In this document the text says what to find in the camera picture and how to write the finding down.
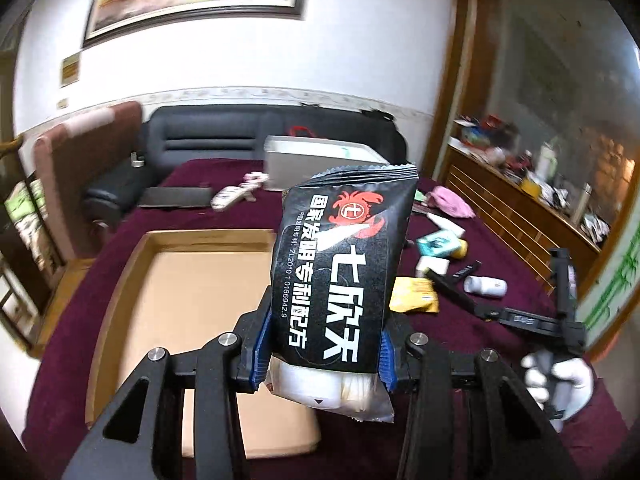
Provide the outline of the white-gloved right hand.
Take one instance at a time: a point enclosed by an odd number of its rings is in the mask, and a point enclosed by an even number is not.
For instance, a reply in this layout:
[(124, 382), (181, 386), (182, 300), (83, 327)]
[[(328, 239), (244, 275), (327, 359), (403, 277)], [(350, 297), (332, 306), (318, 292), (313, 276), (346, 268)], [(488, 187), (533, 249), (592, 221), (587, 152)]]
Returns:
[(521, 367), (526, 390), (557, 432), (592, 398), (593, 372), (584, 359), (560, 361), (551, 351), (539, 350), (524, 356)]

